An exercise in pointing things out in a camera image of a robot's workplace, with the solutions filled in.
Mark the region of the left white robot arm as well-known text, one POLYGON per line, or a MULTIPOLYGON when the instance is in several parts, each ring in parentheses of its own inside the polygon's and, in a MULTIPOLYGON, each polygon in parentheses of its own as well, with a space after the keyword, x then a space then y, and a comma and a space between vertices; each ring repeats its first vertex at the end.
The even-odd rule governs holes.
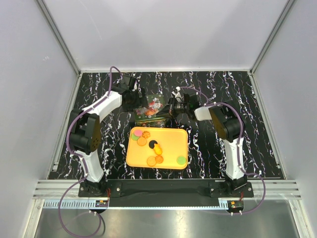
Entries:
POLYGON ((70 154, 79 158, 83 166, 84 177, 79 182, 85 192, 93 196, 109 192, 98 156, 101 122, 117 108, 132 112, 147 105, 145 89, 139 87, 136 78, 124 74, 119 83, 110 82, 108 91, 96 102, 81 110, 71 111, 66 147, 70 154))

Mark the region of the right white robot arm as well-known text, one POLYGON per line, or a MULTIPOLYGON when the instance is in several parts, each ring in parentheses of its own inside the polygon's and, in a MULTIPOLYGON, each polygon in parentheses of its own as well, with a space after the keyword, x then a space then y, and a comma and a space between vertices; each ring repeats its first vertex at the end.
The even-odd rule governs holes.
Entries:
POLYGON ((179 93, 172 96, 157 115, 175 119, 179 114, 187 114, 192 120, 212 121, 218 137, 224 143, 226 156, 225 182, 219 186, 219 189, 229 196, 237 196, 247 184, 242 156, 245 122, 238 112, 238 105, 229 100, 203 106, 194 94, 184 94, 182 98, 179 96, 179 93))

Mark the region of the gold tin lid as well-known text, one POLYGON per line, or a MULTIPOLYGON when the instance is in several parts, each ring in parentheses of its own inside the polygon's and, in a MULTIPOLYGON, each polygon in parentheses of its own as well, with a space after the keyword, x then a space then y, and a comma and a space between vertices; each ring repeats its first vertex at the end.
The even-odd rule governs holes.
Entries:
POLYGON ((165 106, 162 94, 148 95, 148 107, 134 110, 135 119, 158 118, 156 114, 165 106))

